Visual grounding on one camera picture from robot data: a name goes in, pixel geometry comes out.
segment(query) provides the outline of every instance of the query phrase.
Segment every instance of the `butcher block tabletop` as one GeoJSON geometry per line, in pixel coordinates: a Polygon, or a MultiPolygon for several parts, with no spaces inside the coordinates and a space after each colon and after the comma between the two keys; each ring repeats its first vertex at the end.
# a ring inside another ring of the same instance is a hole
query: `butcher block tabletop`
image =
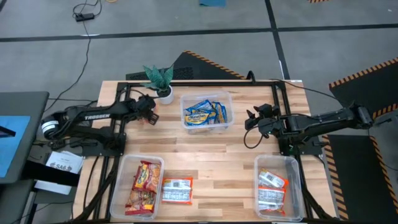
{"type": "MultiPolygon", "coordinates": [[[[113,103],[117,85],[117,81],[103,82],[98,105],[106,106],[113,103]]],[[[133,89],[155,95],[153,91],[143,87],[133,89]]],[[[286,89],[291,112],[310,114],[305,91],[290,85],[286,85],[286,89]]],[[[161,157],[165,162],[164,177],[193,177],[192,205],[160,202],[153,222],[258,222],[263,220],[256,215],[254,210],[254,159],[260,154],[279,155],[279,147],[276,138],[270,136],[269,139],[264,138],[257,148],[248,149],[243,144],[243,136],[246,132],[244,121],[248,118],[246,110],[253,111],[253,106],[264,103],[273,105],[271,87],[174,86],[173,91],[175,98],[170,105],[162,105],[155,100],[157,102],[155,112],[160,116],[155,126],[142,121],[131,121],[125,127],[127,134],[125,155],[141,154],[161,157]],[[220,90],[228,91],[232,96],[234,124],[221,134],[188,134],[181,124],[180,97],[185,94],[220,90]]],[[[138,96],[135,92],[131,93],[132,98],[138,98],[138,96]]],[[[279,100],[283,113],[281,94],[279,100]]],[[[109,122],[109,119],[98,120],[93,123],[93,127],[109,126],[109,122]]],[[[256,129],[252,130],[246,138],[247,144],[255,145],[260,136],[256,129]]],[[[83,198],[94,160],[95,157],[87,157],[84,161],[73,205],[75,216],[83,211],[83,198]]],[[[108,170],[112,162],[113,160],[110,159],[108,170]]],[[[100,157],[88,185],[87,205],[98,189],[102,163],[103,157],[100,157]]],[[[335,216],[323,164],[315,156],[302,156],[302,163],[308,190],[328,214],[335,216]]],[[[105,217],[107,201],[108,190],[103,196],[100,218],[105,217]]],[[[128,222],[113,217],[111,221],[128,222]]]]}

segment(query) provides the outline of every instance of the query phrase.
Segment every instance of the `plastic container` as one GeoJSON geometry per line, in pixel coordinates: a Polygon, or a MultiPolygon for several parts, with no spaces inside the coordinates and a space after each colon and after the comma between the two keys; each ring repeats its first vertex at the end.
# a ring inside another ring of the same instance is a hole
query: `plastic container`
{"type": "Polygon", "coordinates": [[[254,208],[260,218],[272,221],[299,222],[304,217],[303,195],[300,185],[300,173],[298,162],[289,156],[258,155],[254,161],[254,196],[256,198],[254,208]],[[280,212],[260,211],[258,204],[259,172],[265,168],[285,179],[289,180],[286,187],[286,195],[283,210],[280,212]]]}
{"type": "Polygon", "coordinates": [[[125,155],[123,156],[122,163],[119,167],[118,179],[113,192],[111,202],[111,215],[114,218],[122,218],[125,220],[134,221],[150,221],[156,217],[157,210],[159,209],[160,195],[162,190],[162,179],[164,173],[164,161],[160,157],[155,156],[141,156],[141,155],[125,155]],[[160,164],[160,179],[157,186],[157,194],[155,201],[155,209],[152,214],[144,215],[125,215],[124,206],[130,197],[130,191],[135,181],[134,176],[137,174],[138,167],[141,161],[153,162],[160,164]]]}
{"type": "Polygon", "coordinates": [[[189,134],[197,133],[221,133],[225,131],[230,125],[234,123],[234,110],[232,106],[232,97],[227,91],[217,91],[212,93],[203,94],[186,94],[181,96],[180,99],[181,106],[181,123],[182,126],[188,131],[189,134]],[[201,126],[187,126],[185,124],[185,115],[189,114],[185,109],[196,105],[204,100],[209,100],[210,102],[216,101],[220,102],[225,106],[227,114],[227,123],[222,124],[207,124],[201,126]]]}

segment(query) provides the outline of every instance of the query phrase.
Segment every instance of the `green leaves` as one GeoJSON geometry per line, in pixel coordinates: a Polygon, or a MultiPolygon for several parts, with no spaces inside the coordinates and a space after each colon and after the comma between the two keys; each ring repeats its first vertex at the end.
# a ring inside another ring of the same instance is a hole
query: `green leaves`
{"type": "Polygon", "coordinates": [[[164,73],[164,76],[163,76],[163,79],[164,79],[164,82],[166,83],[166,85],[167,86],[169,86],[170,85],[170,82],[172,81],[172,79],[173,79],[173,69],[174,68],[174,65],[172,65],[169,69],[167,69],[167,71],[164,73]]]}
{"type": "Polygon", "coordinates": [[[154,65],[153,69],[144,66],[144,70],[151,83],[142,83],[141,85],[147,88],[158,89],[166,91],[173,79],[173,65],[164,72],[164,69],[159,71],[154,65]]]}

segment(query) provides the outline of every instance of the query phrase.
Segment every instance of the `blue surface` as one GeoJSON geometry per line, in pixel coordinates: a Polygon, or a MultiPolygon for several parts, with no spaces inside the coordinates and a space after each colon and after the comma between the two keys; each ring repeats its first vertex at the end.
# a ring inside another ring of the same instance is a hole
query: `blue surface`
{"type": "Polygon", "coordinates": [[[200,0],[201,6],[225,7],[226,0],[200,0]]]}
{"type": "Polygon", "coordinates": [[[5,177],[18,149],[30,116],[0,116],[0,126],[16,132],[15,137],[0,138],[0,177],[5,177]]]}

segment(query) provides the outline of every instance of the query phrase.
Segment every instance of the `yellow black hazard stripe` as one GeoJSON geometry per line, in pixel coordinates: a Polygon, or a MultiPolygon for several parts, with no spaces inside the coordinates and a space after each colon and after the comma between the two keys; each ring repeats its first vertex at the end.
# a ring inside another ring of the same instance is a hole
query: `yellow black hazard stripe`
{"type": "Polygon", "coordinates": [[[382,170],[382,172],[383,172],[383,174],[384,174],[384,180],[386,180],[387,187],[388,187],[388,189],[389,189],[389,191],[390,191],[390,196],[391,196],[391,198],[392,198],[392,203],[394,203],[394,205],[395,205],[395,207],[396,207],[396,212],[397,212],[397,214],[398,214],[398,201],[397,201],[397,197],[396,197],[396,195],[395,195],[395,193],[394,193],[394,190],[392,189],[391,181],[390,181],[390,178],[388,177],[386,165],[385,165],[384,162],[383,162],[383,157],[381,156],[379,146],[377,145],[376,139],[375,139],[373,136],[370,136],[370,139],[371,139],[371,141],[373,142],[374,150],[376,151],[377,158],[379,159],[379,163],[380,163],[380,166],[381,166],[381,170],[382,170]]]}
{"type": "Polygon", "coordinates": [[[383,109],[380,109],[378,111],[373,112],[372,117],[373,117],[373,119],[376,119],[378,116],[381,116],[381,115],[383,115],[385,113],[394,111],[396,109],[398,109],[398,103],[394,103],[393,105],[389,105],[389,106],[387,106],[387,107],[385,107],[383,109]]]}
{"type": "Polygon", "coordinates": [[[230,73],[231,75],[234,75],[234,76],[236,76],[236,77],[238,77],[238,78],[240,78],[240,79],[246,79],[244,76],[240,75],[239,73],[234,72],[234,71],[232,71],[232,70],[230,70],[230,69],[228,69],[228,68],[226,68],[226,67],[224,67],[224,66],[222,66],[222,65],[219,65],[219,64],[215,63],[215,62],[212,61],[212,60],[209,60],[209,59],[207,59],[207,58],[205,58],[205,57],[202,57],[201,55],[198,55],[198,54],[196,54],[195,52],[192,52],[192,51],[190,51],[190,50],[184,50],[184,52],[185,52],[185,53],[188,53],[188,54],[190,54],[190,55],[192,55],[192,56],[194,56],[194,57],[197,57],[197,58],[199,58],[200,60],[209,63],[210,65],[214,65],[214,66],[216,66],[217,68],[222,69],[222,70],[224,70],[225,72],[228,72],[228,73],[230,73]]]}
{"type": "Polygon", "coordinates": [[[329,1],[329,0],[308,0],[310,3],[318,3],[318,2],[324,2],[324,1],[329,1]]]}
{"type": "Polygon", "coordinates": [[[386,67],[388,65],[391,65],[393,63],[398,63],[398,57],[393,58],[391,60],[388,60],[386,62],[380,63],[378,65],[372,66],[370,68],[367,68],[367,69],[362,70],[360,72],[357,72],[355,74],[349,75],[347,77],[344,77],[341,80],[337,80],[337,81],[335,81],[333,83],[329,83],[329,89],[334,88],[334,87],[336,87],[338,85],[342,85],[344,83],[347,83],[347,82],[349,82],[351,80],[354,80],[356,78],[362,77],[362,76],[367,75],[369,73],[372,73],[372,72],[376,71],[377,69],[384,68],[384,67],[386,67]]]}
{"type": "MultiPolygon", "coordinates": [[[[330,143],[328,136],[322,136],[322,141],[330,143]]],[[[341,190],[335,159],[333,158],[333,153],[331,151],[331,146],[327,145],[324,147],[324,149],[325,149],[326,161],[328,163],[331,184],[333,186],[333,191],[335,193],[338,214],[342,220],[348,220],[347,208],[344,201],[343,191],[341,190]]]]}

